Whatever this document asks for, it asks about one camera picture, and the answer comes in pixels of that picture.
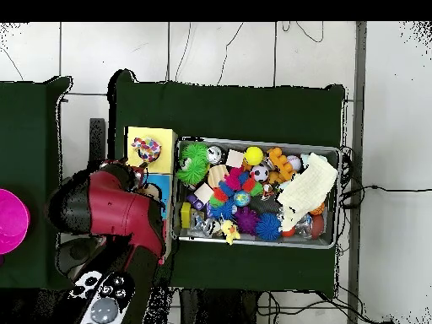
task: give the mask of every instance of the green fabric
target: green fabric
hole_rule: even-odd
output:
[[[30,211],[22,244],[5,255],[2,288],[65,289],[72,286],[55,267],[57,231],[44,216],[59,184],[56,108],[70,78],[44,84],[0,83],[0,187],[13,192]]]
[[[307,89],[134,83],[131,73],[123,71],[115,94],[117,158],[123,156],[125,126],[172,128],[179,136],[340,144],[341,85]],[[182,241],[174,258],[171,286],[333,292],[334,249]],[[170,269],[169,259],[158,278],[169,277]]]

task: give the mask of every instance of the yellow box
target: yellow box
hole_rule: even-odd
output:
[[[127,163],[140,166],[143,160],[132,146],[135,138],[152,138],[161,146],[160,156],[148,164],[148,172],[155,174],[172,174],[174,170],[174,149],[177,134],[172,129],[128,127],[127,128]]]
[[[191,227],[191,203],[184,202],[181,205],[181,227],[189,229]]]

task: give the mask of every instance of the yellow duck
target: yellow duck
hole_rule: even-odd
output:
[[[237,231],[237,226],[235,226],[233,224],[232,221],[230,220],[225,220],[224,223],[222,224],[222,232],[224,232],[225,236],[226,236],[226,241],[232,245],[233,244],[233,240],[234,239],[239,239],[240,238],[240,234]]]

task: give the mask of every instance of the gray bin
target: gray bin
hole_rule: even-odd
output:
[[[176,158],[178,154],[190,143],[195,141],[188,140],[190,138],[183,137],[179,138],[176,142],[175,151]],[[299,248],[315,248],[315,249],[328,249],[334,246],[336,243],[339,207],[338,199],[340,196],[340,180],[342,172],[342,154],[338,148],[332,147],[317,147],[310,145],[297,145],[297,144],[281,144],[281,143],[263,143],[263,142],[244,142],[239,140],[228,140],[228,139],[211,139],[211,138],[199,138],[200,143],[206,144],[208,147],[217,145],[220,148],[228,151],[228,149],[234,149],[238,151],[245,151],[250,146],[257,146],[262,149],[265,153],[267,150],[279,147],[282,149],[284,155],[300,155],[309,154],[311,152],[323,155],[327,158],[328,163],[337,169],[337,179],[332,190],[328,193],[326,199],[326,210],[323,213],[324,217],[324,232],[316,240],[305,239],[300,235],[293,235],[291,237],[281,237],[276,241],[266,241],[259,237],[241,234],[239,240],[234,240],[234,245],[259,245],[259,246],[277,246],[277,247],[299,247]],[[178,170],[178,163],[175,163],[175,172]],[[204,236],[198,237],[189,235],[189,229],[183,229],[181,227],[181,205],[186,201],[187,189],[177,179],[174,174],[173,180],[173,205],[172,217],[170,221],[170,233],[174,239],[178,240],[194,240],[200,242],[217,242],[226,244],[224,236],[214,235],[211,238]]]

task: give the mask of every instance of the pink bowl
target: pink bowl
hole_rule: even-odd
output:
[[[29,209],[12,192],[0,189],[0,255],[19,246],[30,223]]]

